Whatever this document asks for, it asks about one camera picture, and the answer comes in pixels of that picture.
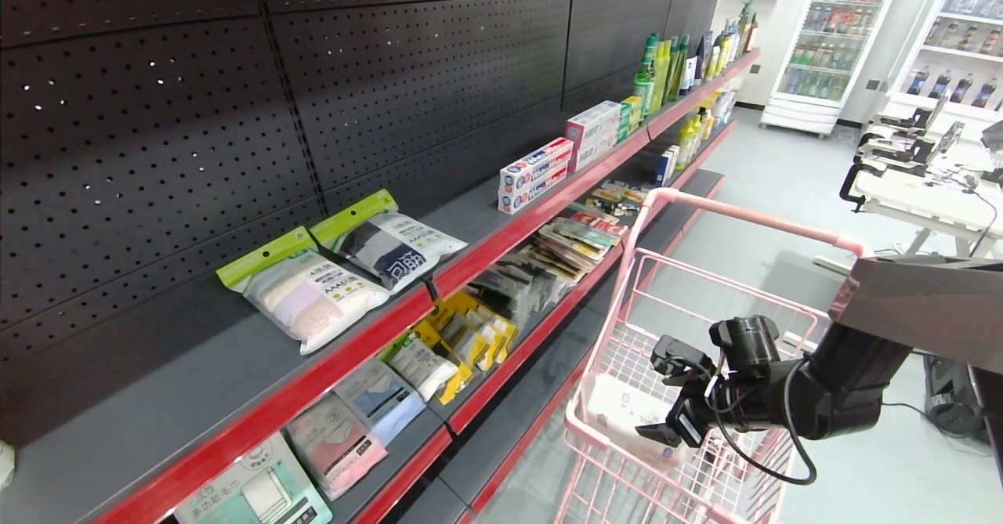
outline shopping cart handle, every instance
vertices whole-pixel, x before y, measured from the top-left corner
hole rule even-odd
[[[672,188],[657,188],[648,192],[648,196],[645,197],[644,203],[642,204],[641,213],[638,214],[637,224],[644,224],[643,221],[647,218],[649,210],[654,205],[655,201],[659,200],[667,201],[669,203],[685,203],[705,211],[734,217],[746,222],[761,224],[775,230],[803,236],[804,238],[818,240],[819,242],[831,244],[837,248],[849,250],[857,255],[857,257],[872,255],[871,249],[867,246],[867,244],[857,240],[856,238],[829,232],[827,230],[792,223],[772,215],[767,215],[766,213],[759,213],[758,211],[753,211],[751,209],[736,207],[727,203],[721,203],[720,201],[714,201],[713,199],[706,199],[706,197],[689,195],[689,193],[683,193],[678,189]],[[631,236],[625,250],[633,251],[634,247],[637,245],[637,237],[635,234],[641,232],[641,230],[642,228],[631,229]]]

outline light blue package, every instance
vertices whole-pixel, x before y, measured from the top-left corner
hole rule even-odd
[[[175,509],[181,524],[328,524],[327,503],[281,434],[242,456]]]
[[[376,358],[355,367],[334,385],[334,392],[384,446],[425,408],[421,396]]]

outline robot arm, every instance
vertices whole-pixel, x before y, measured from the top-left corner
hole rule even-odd
[[[814,353],[786,360],[777,353],[779,333],[769,318],[714,323],[710,338],[727,357],[726,377],[705,353],[662,336],[652,366],[667,384],[682,388],[666,422],[638,427],[638,433],[669,446],[699,447],[716,427],[748,432],[780,426],[807,440],[868,430],[878,423],[893,374],[913,348],[922,348],[974,367],[999,463],[1003,418],[992,417],[1003,412],[990,404],[1003,402],[1003,262],[860,259],[829,316],[832,323]]]

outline teal package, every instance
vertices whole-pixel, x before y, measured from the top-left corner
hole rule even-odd
[[[181,524],[328,524],[333,514],[275,434],[183,502],[175,517]]]

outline toothpaste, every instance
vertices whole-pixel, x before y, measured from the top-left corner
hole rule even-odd
[[[540,197],[541,195],[544,195],[544,193],[548,192],[552,187],[568,177],[568,165],[565,164],[551,172],[551,174],[546,178],[538,180],[526,191],[517,193],[516,195],[498,193],[498,210],[501,211],[501,213],[515,215],[520,209],[527,206],[527,204],[531,201],[537,199],[537,197]]]
[[[541,178],[555,170],[567,167],[571,160],[573,144],[565,138],[553,140],[542,149],[501,169],[499,195],[516,195],[526,191]]]

